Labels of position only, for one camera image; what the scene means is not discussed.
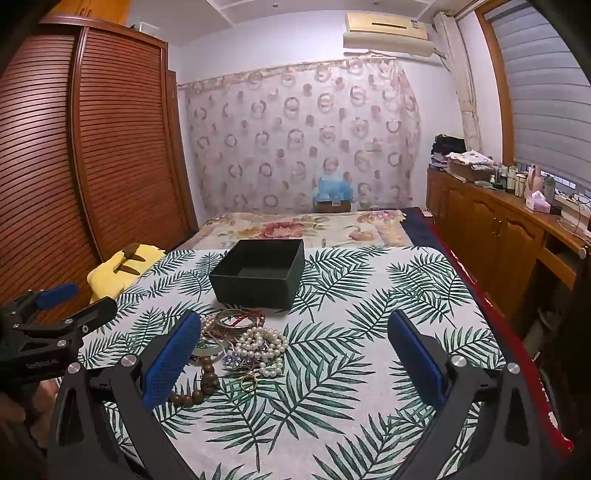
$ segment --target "wooden countertop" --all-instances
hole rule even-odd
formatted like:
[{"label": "wooden countertop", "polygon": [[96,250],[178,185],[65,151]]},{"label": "wooden countertop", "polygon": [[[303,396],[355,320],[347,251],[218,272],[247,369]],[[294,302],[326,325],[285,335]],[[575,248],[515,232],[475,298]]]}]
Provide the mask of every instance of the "wooden countertop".
[{"label": "wooden countertop", "polygon": [[[449,173],[444,173],[449,175],[451,178],[455,179],[456,181],[460,181],[456,179],[453,175]],[[540,213],[540,212],[533,212],[529,208],[525,206],[525,199],[516,197],[512,193],[507,193],[502,190],[492,190],[492,189],[483,189],[482,187],[477,187],[473,183],[466,182],[465,186],[468,188],[472,188],[478,190],[480,193],[490,196],[497,202],[501,202],[506,207],[510,208],[511,210],[516,211],[522,215],[527,215],[534,223],[539,225],[545,231],[549,232],[553,236],[555,236],[558,240],[560,240],[563,244],[567,245],[573,252],[578,253],[579,249],[584,246],[584,242],[575,237],[571,232],[565,230],[559,223],[562,217],[559,215],[549,215],[548,213]],[[584,237],[584,233],[581,229],[577,229],[577,234]]]}]

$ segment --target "louvered wardrobe door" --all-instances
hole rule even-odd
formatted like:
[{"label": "louvered wardrobe door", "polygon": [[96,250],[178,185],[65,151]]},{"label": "louvered wardrobe door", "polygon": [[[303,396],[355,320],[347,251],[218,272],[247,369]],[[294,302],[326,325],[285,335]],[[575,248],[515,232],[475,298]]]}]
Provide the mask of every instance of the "louvered wardrobe door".
[{"label": "louvered wardrobe door", "polygon": [[86,274],[98,264],[79,213],[67,139],[75,42],[73,27],[41,27],[0,79],[0,301],[77,282],[81,295],[53,311],[54,319],[88,304]]},{"label": "louvered wardrobe door", "polygon": [[171,249],[188,234],[173,179],[164,82],[161,48],[88,31],[77,162],[105,258],[133,242]]}]

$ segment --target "ceiling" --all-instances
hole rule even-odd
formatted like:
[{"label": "ceiling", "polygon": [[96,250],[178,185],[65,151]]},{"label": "ceiling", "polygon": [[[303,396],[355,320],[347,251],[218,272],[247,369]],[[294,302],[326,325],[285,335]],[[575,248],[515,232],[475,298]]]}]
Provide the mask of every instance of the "ceiling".
[{"label": "ceiling", "polygon": [[132,0],[127,23],[147,22],[158,27],[155,36],[182,46],[234,24],[272,15],[361,10],[431,23],[437,12],[455,14],[469,3],[470,0]]}]

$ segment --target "cardboard box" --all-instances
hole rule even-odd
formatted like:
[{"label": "cardboard box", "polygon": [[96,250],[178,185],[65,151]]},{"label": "cardboard box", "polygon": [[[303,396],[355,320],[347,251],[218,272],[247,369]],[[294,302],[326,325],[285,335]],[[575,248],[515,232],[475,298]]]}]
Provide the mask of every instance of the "cardboard box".
[{"label": "cardboard box", "polygon": [[331,202],[318,202],[317,213],[345,213],[351,211],[351,202],[348,200],[335,200]]},{"label": "cardboard box", "polygon": [[452,160],[449,162],[449,171],[455,173],[460,177],[464,177],[467,181],[486,180],[491,179],[491,171],[488,170],[472,170],[470,165],[464,165]]},{"label": "cardboard box", "polygon": [[220,303],[290,310],[303,271],[303,240],[240,240],[209,281]]}]

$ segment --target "wooden frame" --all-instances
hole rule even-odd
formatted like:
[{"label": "wooden frame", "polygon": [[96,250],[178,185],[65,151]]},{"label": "wooden frame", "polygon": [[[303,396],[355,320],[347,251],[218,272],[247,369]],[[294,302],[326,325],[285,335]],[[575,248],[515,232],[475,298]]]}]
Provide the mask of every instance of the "wooden frame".
[{"label": "wooden frame", "polygon": [[108,257],[105,239],[102,237],[98,227],[99,222],[90,201],[90,191],[86,180],[86,167],[82,160],[82,139],[80,129],[80,110],[77,107],[80,103],[80,77],[82,63],[86,48],[86,40],[90,29],[109,32],[135,42],[148,44],[160,50],[160,98],[162,103],[162,125],[165,138],[165,150],[167,153],[168,170],[173,184],[173,193],[178,206],[177,214],[183,229],[189,233],[189,237],[198,230],[197,219],[193,201],[189,189],[187,170],[184,162],[183,147],[180,137],[180,126],[178,118],[178,104],[176,98],[176,76],[167,70],[168,44],[150,35],[138,32],[133,28],[114,24],[103,20],[95,20],[74,15],[47,15],[40,24],[44,28],[51,25],[69,25],[71,28],[78,28],[76,45],[70,67],[70,84],[67,104],[67,128],[69,132],[70,162],[72,165],[72,178],[74,189],[80,207],[80,214],[87,227],[88,237],[95,255],[99,261]]},{"label": "wooden frame", "polygon": [[96,222],[96,215],[90,207],[90,192],[88,185],[82,179],[86,178],[86,168],[84,162],[79,161],[77,157],[78,152],[82,152],[82,140],[80,139],[80,109],[76,106],[80,103],[80,72],[82,71],[82,55],[84,55],[84,48],[86,45],[86,37],[88,36],[89,27],[82,27],[80,29],[77,45],[75,46],[74,56],[72,58],[72,75],[70,81],[70,94],[68,98],[68,129],[69,129],[69,145],[72,148],[70,158],[72,162],[72,172],[75,175],[74,186],[79,197],[80,213],[84,214],[85,226],[89,233],[89,238],[92,240],[93,247],[99,262],[104,262],[102,251],[100,250],[98,239],[92,229],[93,225],[98,225]]},{"label": "wooden frame", "polygon": [[488,50],[491,53],[492,67],[494,68],[496,77],[496,87],[499,92],[503,132],[503,165],[511,166],[514,164],[515,158],[515,132],[513,130],[513,109],[511,108],[509,85],[507,84],[507,76],[505,74],[505,62],[492,24],[484,18],[485,14],[507,2],[508,0],[490,0],[476,8],[475,12],[484,33]]},{"label": "wooden frame", "polygon": [[191,196],[189,176],[187,174],[187,164],[185,163],[184,158],[177,95],[177,74],[172,70],[166,70],[168,127],[170,129],[170,140],[173,148],[174,168],[178,178],[178,188],[183,201],[184,211],[189,223],[189,230],[195,234],[199,231],[199,225],[197,224],[197,216],[193,207],[193,198]]},{"label": "wooden frame", "polygon": [[144,43],[149,43],[158,48],[168,50],[168,44],[145,33],[138,32],[131,27],[124,27],[123,25],[107,22],[105,20],[96,20],[94,18],[76,17],[75,15],[48,15],[41,19],[39,23],[61,24],[61,25],[75,25],[77,27],[92,27],[98,30],[106,30],[109,32],[124,35],[134,40],[139,40]]}]

